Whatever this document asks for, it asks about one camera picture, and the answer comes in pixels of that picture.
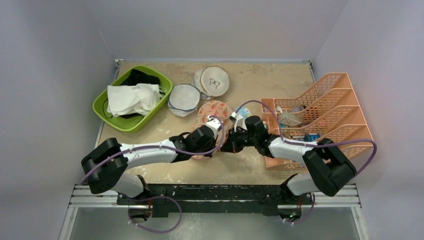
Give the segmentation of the floral mesh laundry bag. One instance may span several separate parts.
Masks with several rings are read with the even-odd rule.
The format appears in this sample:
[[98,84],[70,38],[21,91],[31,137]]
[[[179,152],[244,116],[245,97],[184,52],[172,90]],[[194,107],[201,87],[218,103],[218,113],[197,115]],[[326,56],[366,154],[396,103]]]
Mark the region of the floral mesh laundry bag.
[[209,100],[198,109],[196,124],[193,129],[195,130],[204,125],[207,122],[209,115],[217,116],[224,124],[225,135],[223,142],[225,142],[229,129],[234,126],[234,124],[229,120],[232,112],[233,110],[226,103],[219,100]]

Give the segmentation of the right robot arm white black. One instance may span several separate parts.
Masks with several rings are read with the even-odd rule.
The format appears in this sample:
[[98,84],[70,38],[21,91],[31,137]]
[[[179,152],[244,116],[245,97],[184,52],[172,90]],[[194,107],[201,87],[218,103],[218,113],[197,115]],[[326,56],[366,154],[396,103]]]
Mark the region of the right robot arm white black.
[[222,152],[239,153],[245,147],[254,147],[262,156],[306,166],[307,173],[294,174],[281,184],[280,196],[288,204],[306,193],[322,192],[333,197],[357,175],[354,165],[329,138],[319,142],[290,140],[269,133],[256,115],[243,118],[232,113],[229,119],[234,126],[220,148]]

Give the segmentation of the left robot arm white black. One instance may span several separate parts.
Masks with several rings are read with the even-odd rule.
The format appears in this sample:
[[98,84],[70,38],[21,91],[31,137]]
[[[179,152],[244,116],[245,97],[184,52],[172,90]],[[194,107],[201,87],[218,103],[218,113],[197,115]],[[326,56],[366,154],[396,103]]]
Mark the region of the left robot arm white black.
[[149,199],[148,186],[143,177],[128,174],[127,170],[183,162],[196,155],[210,157],[217,149],[218,133],[222,130],[208,123],[151,144],[124,144],[115,137],[108,138],[81,160],[84,177],[80,184],[88,186],[92,194],[111,190],[142,205]]

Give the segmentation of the beige glasses print laundry bag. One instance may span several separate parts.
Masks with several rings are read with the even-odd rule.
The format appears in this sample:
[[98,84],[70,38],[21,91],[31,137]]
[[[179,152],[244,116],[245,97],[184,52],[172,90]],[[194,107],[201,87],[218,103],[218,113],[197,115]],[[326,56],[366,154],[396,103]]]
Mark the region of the beige glasses print laundry bag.
[[202,100],[211,100],[228,91],[230,78],[223,68],[209,66],[195,72],[191,85],[199,90]]

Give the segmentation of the white round mesh laundry bag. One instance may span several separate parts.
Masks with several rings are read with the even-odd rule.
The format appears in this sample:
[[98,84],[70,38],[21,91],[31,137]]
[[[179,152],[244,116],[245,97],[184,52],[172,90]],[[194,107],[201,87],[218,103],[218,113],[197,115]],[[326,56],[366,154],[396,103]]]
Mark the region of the white round mesh laundry bag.
[[173,87],[167,102],[169,110],[177,117],[184,118],[198,110],[199,90],[190,84],[178,84]]

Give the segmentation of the blue toothbrush blister pack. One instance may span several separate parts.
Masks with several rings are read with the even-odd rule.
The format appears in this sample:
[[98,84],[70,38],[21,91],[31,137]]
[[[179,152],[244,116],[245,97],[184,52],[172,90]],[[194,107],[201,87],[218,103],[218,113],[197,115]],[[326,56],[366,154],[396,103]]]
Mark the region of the blue toothbrush blister pack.
[[242,116],[244,119],[252,116],[251,111],[245,106],[238,106],[238,107],[235,108],[235,111],[237,112],[237,114]]

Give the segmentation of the grey box in organizer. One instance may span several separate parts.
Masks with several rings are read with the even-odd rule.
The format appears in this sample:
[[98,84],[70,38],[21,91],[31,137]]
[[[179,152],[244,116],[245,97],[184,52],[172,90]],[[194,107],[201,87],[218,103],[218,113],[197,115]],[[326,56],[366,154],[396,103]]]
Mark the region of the grey box in organizer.
[[291,112],[283,112],[278,115],[278,122],[288,128],[294,128],[302,123],[302,120],[299,116]]

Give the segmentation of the blue can in organizer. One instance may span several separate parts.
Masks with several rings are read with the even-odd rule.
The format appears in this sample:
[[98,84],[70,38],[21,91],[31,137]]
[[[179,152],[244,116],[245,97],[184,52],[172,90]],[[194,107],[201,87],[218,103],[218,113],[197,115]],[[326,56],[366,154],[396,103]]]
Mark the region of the blue can in organizer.
[[292,139],[302,142],[315,142],[320,137],[321,135],[319,133],[304,133],[303,135],[294,135],[292,136]]

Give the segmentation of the orange plastic file organizer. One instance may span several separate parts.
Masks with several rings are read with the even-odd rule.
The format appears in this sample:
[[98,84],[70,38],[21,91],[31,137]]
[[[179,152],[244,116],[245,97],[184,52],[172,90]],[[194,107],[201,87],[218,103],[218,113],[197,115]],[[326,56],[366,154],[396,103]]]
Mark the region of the orange plastic file organizer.
[[[347,141],[340,150],[360,169],[366,163],[373,145],[357,142],[358,139],[372,139],[357,95],[347,73],[327,73],[300,96],[294,98],[261,98],[266,104],[262,107],[261,119],[266,123],[270,134],[282,133],[284,137],[306,133],[318,133],[335,143]],[[279,123],[278,116],[290,112],[301,118],[296,127],[286,127]]]

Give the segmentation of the white cloth in bin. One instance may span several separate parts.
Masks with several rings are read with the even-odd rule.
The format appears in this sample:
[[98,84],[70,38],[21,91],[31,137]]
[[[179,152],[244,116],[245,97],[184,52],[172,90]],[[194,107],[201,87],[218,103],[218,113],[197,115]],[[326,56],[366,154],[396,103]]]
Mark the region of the white cloth in bin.
[[106,111],[113,117],[131,114],[147,116],[157,107],[165,96],[164,89],[158,84],[138,83],[107,87]]

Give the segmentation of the black garment in bin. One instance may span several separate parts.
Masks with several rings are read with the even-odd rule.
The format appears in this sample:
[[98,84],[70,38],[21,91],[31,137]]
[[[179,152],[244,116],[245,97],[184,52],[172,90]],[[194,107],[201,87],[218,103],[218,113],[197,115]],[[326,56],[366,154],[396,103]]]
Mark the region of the black garment in bin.
[[129,76],[120,84],[121,86],[136,86],[137,84],[160,85],[158,77],[148,75],[140,70],[132,69]]

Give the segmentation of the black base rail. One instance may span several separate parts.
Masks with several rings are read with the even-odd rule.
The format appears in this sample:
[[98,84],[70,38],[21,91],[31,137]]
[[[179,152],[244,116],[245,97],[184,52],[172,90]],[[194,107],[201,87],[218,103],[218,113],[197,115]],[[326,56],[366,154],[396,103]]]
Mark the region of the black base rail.
[[154,218],[170,213],[262,214],[267,217],[296,217],[301,207],[313,202],[310,192],[293,195],[281,184],[223,185],[153,183],[149,191],[134,199],[120,193],[117,204],[145,206]]

